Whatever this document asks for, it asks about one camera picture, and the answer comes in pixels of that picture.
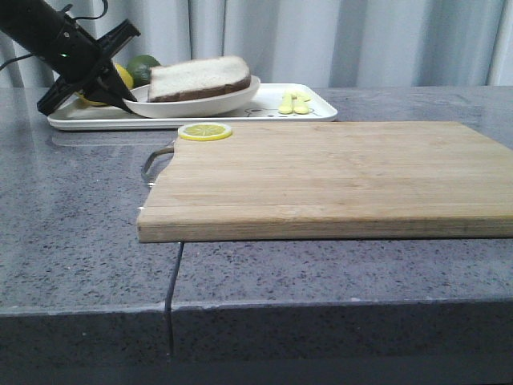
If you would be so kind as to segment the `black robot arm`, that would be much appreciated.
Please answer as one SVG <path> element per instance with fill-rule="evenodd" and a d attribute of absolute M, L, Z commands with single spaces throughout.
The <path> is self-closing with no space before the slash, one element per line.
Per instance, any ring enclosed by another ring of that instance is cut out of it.
<path fill-rule="evenodd" d="M 128 111 L 134 95 L 112 62 L 139 30 L 124 20 L 101 38 L 94 38 L 67 9 L 55 10 L 44 1 L 2 1 L 1 32 L 59 74 L 38 101 L 48 116 L 72 94 Z"/>

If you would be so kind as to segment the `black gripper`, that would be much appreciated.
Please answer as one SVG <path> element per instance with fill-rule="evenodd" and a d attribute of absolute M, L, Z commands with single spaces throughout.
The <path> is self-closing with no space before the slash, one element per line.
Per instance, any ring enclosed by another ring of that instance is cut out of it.
<path fill-rule="evenodd" d="M 38 57 L 59 74 L 49 91 L 38 101 L 38 110 L 51 114 L 72 94 L 82 91 L 91 102 L 131 112 L 125 101 L 136 101 L 115 69 L 112 57 L 134 37 L 138 29 L 124 20 L 100 39 L 95 39 L 77 21 L 60 14 L 63 26 L 57 37 Z"/>

